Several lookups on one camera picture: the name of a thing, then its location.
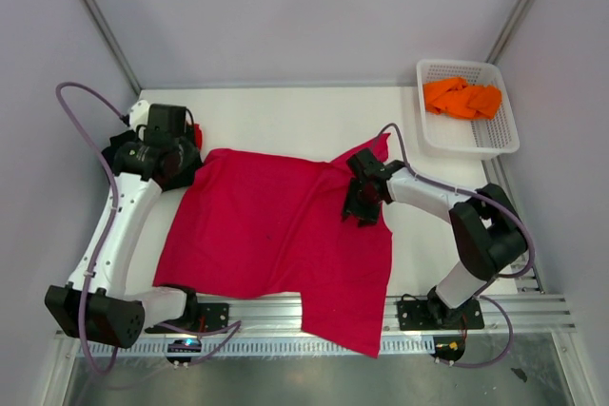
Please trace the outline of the magenta t shirt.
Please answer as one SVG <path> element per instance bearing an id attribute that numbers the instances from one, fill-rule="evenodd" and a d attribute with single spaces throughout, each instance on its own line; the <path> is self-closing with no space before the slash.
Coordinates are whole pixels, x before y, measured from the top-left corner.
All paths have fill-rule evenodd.
<path id="1" fill-rule="evenodd" d="M 184 194 L 154 284 L 250 300 L 296 293 L 303 331 L 380 352 L 392 234 L 342 210 L 346 157 L 329 162 L 211 150 Z"/>

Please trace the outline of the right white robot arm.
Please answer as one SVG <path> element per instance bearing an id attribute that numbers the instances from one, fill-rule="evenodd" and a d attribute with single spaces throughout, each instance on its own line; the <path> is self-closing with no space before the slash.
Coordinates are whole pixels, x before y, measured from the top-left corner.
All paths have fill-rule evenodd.
<path id="1" fill-rule="evenodd" d="M 403 330 L 459 330 L 483 327 L 476 296 L 521 255 L 531 240 L 503 189 L 496 184 L 470 190 L 436 182 L 403 161 L 383 163 L 364 148 L 346 162 L 352 173 L 343 218 L 374 225 L 383 204 L 403 203 L 447 222 L 459 259 L 426 297 L 402 297 Z"/>

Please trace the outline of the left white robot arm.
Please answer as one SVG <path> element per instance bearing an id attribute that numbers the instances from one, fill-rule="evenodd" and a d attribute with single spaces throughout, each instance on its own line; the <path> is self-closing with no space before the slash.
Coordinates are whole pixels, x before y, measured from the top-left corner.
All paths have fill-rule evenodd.
<path id="1" fill-rule="evenodd" d="M 67 283 L 50 286 L 44 299 L 66 335 L 123 349 L 145 329 L 167 321 L 186 332 L 200 317 L 184 286 L 128 292 L 129 266 L 151 209 L 163 192 L 192 185 L 202 165 L 192 113 L 141 101 L 128 125 L 102 153 L 110 188 L 88 248 Z"/>

